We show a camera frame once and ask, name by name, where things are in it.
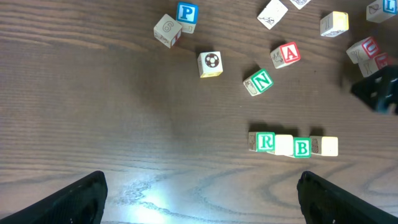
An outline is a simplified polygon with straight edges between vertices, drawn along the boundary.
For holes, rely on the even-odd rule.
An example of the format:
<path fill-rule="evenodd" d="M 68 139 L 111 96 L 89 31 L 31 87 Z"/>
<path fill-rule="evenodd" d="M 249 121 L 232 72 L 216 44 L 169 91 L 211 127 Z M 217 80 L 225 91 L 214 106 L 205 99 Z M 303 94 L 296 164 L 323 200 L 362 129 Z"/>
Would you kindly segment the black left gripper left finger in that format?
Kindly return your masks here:
<path fill-rule="evenodd" d="M 108 195 L 100 170 L 1 219 L 1 224 L 100 224 Z"/>

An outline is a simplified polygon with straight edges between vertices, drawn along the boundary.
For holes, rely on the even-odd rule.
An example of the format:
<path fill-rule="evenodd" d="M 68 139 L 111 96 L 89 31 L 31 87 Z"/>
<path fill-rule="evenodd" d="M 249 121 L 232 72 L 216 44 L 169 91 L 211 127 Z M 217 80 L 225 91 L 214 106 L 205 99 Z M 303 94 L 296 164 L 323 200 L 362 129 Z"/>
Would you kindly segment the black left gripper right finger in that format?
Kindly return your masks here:
<path fill-rule="evenodd" d="M 397 223 L 387 213 L 310 171 L 297 184 L 298 201 L 307 224 Z"/>

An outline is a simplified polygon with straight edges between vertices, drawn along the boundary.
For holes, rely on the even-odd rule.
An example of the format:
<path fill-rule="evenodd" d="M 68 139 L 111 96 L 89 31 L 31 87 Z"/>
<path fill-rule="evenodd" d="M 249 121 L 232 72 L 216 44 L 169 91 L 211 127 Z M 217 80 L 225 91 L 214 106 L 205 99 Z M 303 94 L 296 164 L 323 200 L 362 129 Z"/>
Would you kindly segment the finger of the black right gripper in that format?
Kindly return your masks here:
<path fill-rule="evenodd" d="M 351 93 L 374 112 L 388 114 L 395 105 L 393 114 L 397 114 L 397 65 L 388 65 L 356 82 Z"/>

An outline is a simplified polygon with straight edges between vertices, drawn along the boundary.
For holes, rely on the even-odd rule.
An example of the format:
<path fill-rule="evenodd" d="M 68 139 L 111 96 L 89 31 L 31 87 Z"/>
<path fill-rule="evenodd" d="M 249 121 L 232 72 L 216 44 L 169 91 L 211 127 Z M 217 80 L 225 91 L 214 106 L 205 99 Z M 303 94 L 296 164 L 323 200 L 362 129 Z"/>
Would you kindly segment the green B block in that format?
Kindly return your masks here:
<path fill-rule="evenodd" d="M 310 138 L 293 138 L 293 153 L 288 157 L 293 158 L 311 158 L 312 156 L 312 140 Z"/>

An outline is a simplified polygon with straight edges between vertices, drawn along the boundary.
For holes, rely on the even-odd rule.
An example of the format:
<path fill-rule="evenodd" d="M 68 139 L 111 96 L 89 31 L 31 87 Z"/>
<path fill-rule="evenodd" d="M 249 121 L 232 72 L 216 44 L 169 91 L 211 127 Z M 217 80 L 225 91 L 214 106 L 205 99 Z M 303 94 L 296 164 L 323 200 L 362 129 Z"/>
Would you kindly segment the yellow O block placed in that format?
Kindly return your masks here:
<path fill-rule="evenodd" d="M 288 134 L 276 134 L 274 146 L 274 150 L 268 151 L 269 154 L 292 157 L 294 154 L 294 137 Z"/>

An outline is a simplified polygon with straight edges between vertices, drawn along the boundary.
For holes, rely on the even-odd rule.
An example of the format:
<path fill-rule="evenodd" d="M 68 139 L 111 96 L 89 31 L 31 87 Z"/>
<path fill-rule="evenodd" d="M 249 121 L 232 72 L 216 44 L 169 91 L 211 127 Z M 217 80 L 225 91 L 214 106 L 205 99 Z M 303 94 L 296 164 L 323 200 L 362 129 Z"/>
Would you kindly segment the green R block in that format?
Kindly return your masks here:
<path fill-rule="evenodd" d="M 268 152 L 275 150 L 275 133 L 248 132 L 248 148 L 254 152 Z"/>

